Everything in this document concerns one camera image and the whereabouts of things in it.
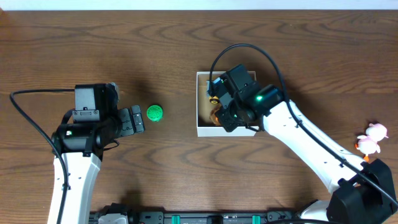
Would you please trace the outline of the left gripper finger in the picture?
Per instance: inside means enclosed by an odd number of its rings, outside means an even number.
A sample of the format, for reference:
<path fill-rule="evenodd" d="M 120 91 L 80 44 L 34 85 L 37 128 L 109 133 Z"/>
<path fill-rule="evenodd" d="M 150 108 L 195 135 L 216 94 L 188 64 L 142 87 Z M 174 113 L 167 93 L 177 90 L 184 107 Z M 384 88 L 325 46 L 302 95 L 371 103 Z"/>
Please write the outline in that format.
<path fill-rule="evenodd" d="M 131 106 L 131 123 L 134 133 L 143 133 L 145 131 L 142 111 L 139 105 Z"/>
<path fill-rule="evenodd" d="M 134 134 L 134 128 L 132 125 L 131 112 L 127 108 L 120 109 L 118 116 L 121 120 L 121 132 L 119 137 L 130 136 Z"/>

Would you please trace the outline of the brown plush toy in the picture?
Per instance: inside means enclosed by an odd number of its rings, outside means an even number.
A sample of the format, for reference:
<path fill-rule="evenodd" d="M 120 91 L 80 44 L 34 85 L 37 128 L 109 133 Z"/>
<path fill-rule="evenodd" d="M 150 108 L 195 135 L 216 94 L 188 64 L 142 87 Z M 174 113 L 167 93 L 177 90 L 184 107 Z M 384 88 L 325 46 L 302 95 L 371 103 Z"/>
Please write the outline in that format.
<path fill-rule="evenodd" d="M 220 122 L 219 122 L 217 116 L 215 115 L 215 113 L 216 113 L 217 111 L 219 111 L 220 108 L 221 108 L 221 105 L 218 104 L 218 105 L 216 105 L 216 106 L 211 110 L 211 112 L 210 112 L 210 119 L 211 119 L 212 123 L 213 123 L 215 126 L 221 126 L 221 124 L 220 124 Z"/>

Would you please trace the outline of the yellow grey toy truck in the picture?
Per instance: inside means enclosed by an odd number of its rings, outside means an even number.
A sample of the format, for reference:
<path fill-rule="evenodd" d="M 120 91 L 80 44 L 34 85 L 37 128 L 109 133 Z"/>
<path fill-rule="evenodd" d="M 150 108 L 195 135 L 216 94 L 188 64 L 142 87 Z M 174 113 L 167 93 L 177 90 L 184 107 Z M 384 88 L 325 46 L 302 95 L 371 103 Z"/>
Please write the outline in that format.
<path fill-rule="evenodd" d="M 211 85 L 210 85 L 210 81 L 209 81 L 209 80 L 206 81 L 206 87 L 207 87 L 207 89 L 206 89 L 206 95 L 207 95 L 207 97 L 208 97 L 208 99 L 209 99 L 209 102 L 210 102 L 212 105 L 217 105 L 217 104 L 220 102 L 220 99 L 219 99 L 217 96 L 211 96 L 211 94 L 210 94 L 210 92 L 211 92 Z"/>

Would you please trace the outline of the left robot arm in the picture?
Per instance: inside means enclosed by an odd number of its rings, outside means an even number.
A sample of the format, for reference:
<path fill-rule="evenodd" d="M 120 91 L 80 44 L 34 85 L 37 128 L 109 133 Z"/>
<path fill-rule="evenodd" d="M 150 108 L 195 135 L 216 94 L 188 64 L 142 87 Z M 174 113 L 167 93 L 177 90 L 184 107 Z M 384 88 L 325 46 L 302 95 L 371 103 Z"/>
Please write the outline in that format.
<path fill-rule="evenodd" d="M 119 138 L 143 133 L 141 108 L 134 105 L 107 114 L 70 110 L 52 135 L 54 187 L 48 223 L 88 223 L 96 178 L 103 154 L 118 147 Z"/>

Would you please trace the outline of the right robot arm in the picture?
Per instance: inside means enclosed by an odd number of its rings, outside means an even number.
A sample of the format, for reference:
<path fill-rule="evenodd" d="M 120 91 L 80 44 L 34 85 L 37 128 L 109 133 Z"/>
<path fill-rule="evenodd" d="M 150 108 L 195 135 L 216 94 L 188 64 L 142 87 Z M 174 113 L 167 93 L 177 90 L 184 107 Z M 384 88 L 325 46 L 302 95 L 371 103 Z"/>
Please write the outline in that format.
<path fill-rule="evenodd" d="M 337 144 L 300 112 L 285 89 L 220 80 L 211 84 L 209 93 L 221 104 L 215 115 L 227 132 L 243 123 L 260 122 L 331 193 L 329 201 L 310 204 L 293 223 L 383 223 L 397 212 L 390 168 L 379 159 L 368 163 Z"/>

